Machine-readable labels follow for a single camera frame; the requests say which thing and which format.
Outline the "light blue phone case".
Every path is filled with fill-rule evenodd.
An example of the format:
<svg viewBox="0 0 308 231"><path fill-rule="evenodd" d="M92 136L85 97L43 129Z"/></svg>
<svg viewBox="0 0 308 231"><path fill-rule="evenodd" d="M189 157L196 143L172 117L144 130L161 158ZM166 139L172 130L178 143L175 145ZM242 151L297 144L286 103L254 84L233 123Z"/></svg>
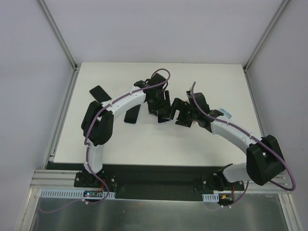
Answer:
<svg viewBox="0 0 308 231"><path fill-rule="evenodd" d="M219 111L222 112L227 119L231 119L231 114L228 111L223 108L219 108Z"/></svg>

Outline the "blue phone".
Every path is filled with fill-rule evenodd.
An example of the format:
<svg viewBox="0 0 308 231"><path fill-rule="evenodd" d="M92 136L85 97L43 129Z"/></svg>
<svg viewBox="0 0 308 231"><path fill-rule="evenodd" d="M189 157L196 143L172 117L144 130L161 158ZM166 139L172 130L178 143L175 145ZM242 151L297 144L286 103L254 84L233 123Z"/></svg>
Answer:
<svg viewBox="0 0 308 231"><path fill-rule="evenodd" d="M136 124L141 105L138 104L126 111L124 122L127 124Z"/></svg>

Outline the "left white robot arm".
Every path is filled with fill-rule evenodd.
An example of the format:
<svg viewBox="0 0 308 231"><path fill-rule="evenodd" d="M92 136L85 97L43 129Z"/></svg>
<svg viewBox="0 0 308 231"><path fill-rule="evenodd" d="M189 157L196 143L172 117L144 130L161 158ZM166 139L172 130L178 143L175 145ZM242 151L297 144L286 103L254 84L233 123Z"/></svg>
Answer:
<svg viewBox="0 0 308 231"><path fill-rule="evenodd" d="M171 104L167 86L168 79L154 72L149 79L135 82L129 91L116 99L112 99L99 85L90 90L95 100L89 104L81 124L84 144L87 146L84 169L88 173L85 182L89 186L101 184L99 172L103 168L104 145L110 140L114 121L120 115L125 115L126 123L135 124L141 105L147 103L148 113L156 116L158 123L170 120L168 113Z"/></svg>

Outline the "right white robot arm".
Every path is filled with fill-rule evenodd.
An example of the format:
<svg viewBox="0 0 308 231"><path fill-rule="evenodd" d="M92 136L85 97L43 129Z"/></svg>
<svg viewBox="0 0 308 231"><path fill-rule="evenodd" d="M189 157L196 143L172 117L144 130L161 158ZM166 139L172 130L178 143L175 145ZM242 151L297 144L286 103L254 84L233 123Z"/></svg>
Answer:
<svg viewBox="0 0 308 231"><path fill-rule="evenodd" d="M202 93L188 94L188 100L175 98L171 105L170 118L175 112L179 115L176 124L191 127L192 122L213 135L219 135L246 155L246 162L229 164L217 172L217 186L222 190L229 189L234 182L251 180L263 186L285 170L284 160L278 141L275 137L255 136L243 131L230 119L231 115L220 108L211 110Z"/></svg>

